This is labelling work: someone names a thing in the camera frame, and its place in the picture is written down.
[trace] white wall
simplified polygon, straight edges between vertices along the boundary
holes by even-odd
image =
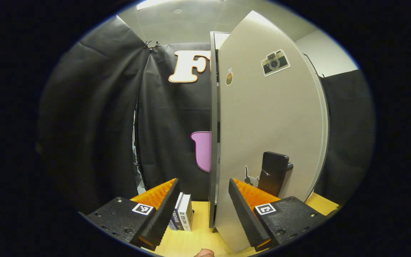
[[[328,77],[358,69],[348,53],[321,30],[302,37],[296,44],[309,56],[320,76],[324,74]]]

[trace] black fabric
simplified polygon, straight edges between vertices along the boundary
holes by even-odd
[[[178,50],[210,51],[210,44],[161,45],[152,49],[139,95],[138,139],[140,162],[147,186],[179,178],[181,191],[193,201],[207,201],[209,173],[196,164],[193,132],[210,131],[210,62],[192,83],[172,83]]]
[[[44,89],[39,150],[71,204],[90,213],[137,195],[132,121],[149,49],[119,17],[65,53]]]
[[[329,108],[330,136],[315,193],[343,205],[370,165],[375,111],[370,88],[360,70],[321,78],[321,83]]]

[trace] orange ridged pad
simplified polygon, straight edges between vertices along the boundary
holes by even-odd
[[[143,205],[150,205],[155,207],[156,210],[159,209],[161,202],[164,200],[166,194],[168,194],[172,185],[176,181],[176,178],[173,178],[159,186],[156,186],[136,197],[131,198],[130,200],[136,203],[141,203]]]
[[[275,197],[267,192],[264,192],[261,189],[258,189],[254,186],[250,186],[245,182],[237,180],[233,178],[235,185],[239,189],[240,193],[242,194],[245,202],[250,207],[250,210],[254,210],[255,206],[264,205],[265,203],[273,203],[275,201],[280,200],[280,198]]]

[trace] table surface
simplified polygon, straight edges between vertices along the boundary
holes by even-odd
[[[337,208],[337,204],[313,193],[305,202],[323,215]],[[202,248],[215,252],[216,257],[244,257],[256,254],[253,247],[242,252],[233,252],[225,243],[220,233],[212,233],[209,228],[209,202],[192,202],[194,210],[191,231],[173,231],[169,227],[163,236],[161,244],[155,251],[150,251],[166,257],[193,257]]]

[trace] ceiling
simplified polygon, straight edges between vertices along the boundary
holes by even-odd
[[[317,28],[281,5],[267,0],[178,0],[142,10],[133,5],[119,13],[130,28],[150,46],[183,42],[210,42],[210,31],[231,32],[256,11],[272,21],[293,41]]]

